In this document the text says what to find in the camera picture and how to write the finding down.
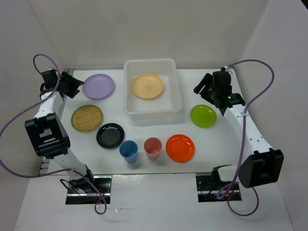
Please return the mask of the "green round plate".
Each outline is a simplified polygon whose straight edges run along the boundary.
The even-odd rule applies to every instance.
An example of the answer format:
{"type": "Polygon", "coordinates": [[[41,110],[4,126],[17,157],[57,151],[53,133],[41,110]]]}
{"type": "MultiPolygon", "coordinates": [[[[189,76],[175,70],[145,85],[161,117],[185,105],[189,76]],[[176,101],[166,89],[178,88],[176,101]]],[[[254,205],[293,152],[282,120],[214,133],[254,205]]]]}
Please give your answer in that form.
{"type": "Polygon", "coordinates": [[[217,114],[213,108],[205,104],[194,106],[190,111],[192,122],[201,128],[209,128],[217,121],[217,114]]]}

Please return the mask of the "purple round plate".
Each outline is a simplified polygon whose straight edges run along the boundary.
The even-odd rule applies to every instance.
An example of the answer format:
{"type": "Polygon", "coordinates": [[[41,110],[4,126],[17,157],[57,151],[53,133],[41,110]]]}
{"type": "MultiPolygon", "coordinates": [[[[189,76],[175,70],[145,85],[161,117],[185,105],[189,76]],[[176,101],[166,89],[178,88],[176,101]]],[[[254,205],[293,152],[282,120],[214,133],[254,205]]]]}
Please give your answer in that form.
{"type": "Polygon", "coordinates": [[[84,95],[92,100],[104,100],[112,94],[114,89],[114,80],[106,74],[92,75],[82,85],[84,95]]]}

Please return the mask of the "yellow woven pattern plate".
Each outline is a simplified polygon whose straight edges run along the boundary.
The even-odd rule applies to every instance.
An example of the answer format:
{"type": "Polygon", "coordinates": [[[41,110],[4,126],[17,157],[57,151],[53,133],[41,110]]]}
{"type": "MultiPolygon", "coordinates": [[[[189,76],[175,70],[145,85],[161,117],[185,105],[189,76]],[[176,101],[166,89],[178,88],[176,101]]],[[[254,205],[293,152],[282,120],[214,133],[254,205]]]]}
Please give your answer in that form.
{"type": "Polygon", "coordinates": [[[71,116],[71,125],[79,132],[91,132],[98,128],[102,121],[102,110],[93,104],[79,107],[71,116]]]}

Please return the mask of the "beige round plate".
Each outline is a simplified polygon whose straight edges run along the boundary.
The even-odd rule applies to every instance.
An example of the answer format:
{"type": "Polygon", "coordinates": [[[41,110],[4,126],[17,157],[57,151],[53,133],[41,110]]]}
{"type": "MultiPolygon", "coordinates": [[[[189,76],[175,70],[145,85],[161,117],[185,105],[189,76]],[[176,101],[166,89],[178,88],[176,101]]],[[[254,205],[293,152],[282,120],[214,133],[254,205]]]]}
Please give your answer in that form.
{"type": "Polygon", "coordinates": [[[132,82],[134,94],[142,99],[153,99],[159,96],[164,89],[162,79],[152,73],[137,76],[132,82]]]}

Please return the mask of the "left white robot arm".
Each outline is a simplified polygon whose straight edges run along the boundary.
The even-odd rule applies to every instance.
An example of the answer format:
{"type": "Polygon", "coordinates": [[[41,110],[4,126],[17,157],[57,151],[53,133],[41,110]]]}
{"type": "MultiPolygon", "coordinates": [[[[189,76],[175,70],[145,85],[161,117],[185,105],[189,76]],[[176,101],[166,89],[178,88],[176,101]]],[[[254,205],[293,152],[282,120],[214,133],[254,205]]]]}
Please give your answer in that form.
{"type": "Polygon", "coordinates": [[[56,162],[69,176],[66,184],[71,190],[89,193],[95,189],[96,180],[89,168],[80,162],[70,149],[70,139],[61,123],[66,97],[74,98],[84,83],[67,72],[56,70],[41,73],[42,104],[33,119],[25,122],[25,128],[38,156],[56,162]]]}

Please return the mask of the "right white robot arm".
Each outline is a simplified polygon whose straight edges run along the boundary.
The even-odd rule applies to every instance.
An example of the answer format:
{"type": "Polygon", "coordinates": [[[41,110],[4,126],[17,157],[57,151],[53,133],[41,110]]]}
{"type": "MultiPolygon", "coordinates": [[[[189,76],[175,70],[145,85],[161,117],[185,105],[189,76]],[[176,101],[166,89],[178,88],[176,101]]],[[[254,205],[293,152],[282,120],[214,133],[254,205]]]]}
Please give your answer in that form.
{"type": "Polygon", "coordinates": [[[277,182],[284,155],[263,138],[242,96],[232,92],[229,72],[221,69],[205,74],[193,91],[218,108],[244,142],[243,163],[237,172],[240,183],[252,188],[277,182]]]}

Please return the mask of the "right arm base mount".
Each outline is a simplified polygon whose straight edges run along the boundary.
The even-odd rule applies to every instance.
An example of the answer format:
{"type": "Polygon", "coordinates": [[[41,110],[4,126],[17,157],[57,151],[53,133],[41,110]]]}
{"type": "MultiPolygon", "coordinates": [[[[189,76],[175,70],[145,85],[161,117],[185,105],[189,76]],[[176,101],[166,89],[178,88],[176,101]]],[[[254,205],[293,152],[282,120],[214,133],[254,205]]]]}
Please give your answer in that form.
{"type": "Polygon", "coordinates": [[[214,182],[211,173],[195,174],[196,187],[198,193],[198,202],[222,202],[227,201],[231,197],[230,201],[241,201],[241,193],[238,184],[233,185],[229,193],[221,200],[217,199],[218,191],[221,187],[227,185],[228,181],[217,180],[214,182]]]}

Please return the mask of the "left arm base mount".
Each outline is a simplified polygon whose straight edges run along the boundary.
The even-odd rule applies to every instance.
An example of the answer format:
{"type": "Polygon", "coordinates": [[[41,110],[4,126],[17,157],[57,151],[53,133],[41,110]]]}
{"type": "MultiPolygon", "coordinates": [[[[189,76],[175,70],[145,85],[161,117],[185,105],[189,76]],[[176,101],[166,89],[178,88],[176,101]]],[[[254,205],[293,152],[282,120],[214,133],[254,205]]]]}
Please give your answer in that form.
{"type": "MultiPolygon", "coordinates": [[[[60,183],[66,188],[66,205],[102,205],[103,200],[100,199],[99,194],[89,185],[86,190],[74,188],[68,180],[60,179],[60,183]]],[[[110,204],[110,194],[112,185],[112,176],[96,175],[94,176],[93,184],[104,196],[106,203],[110,204]]]]}

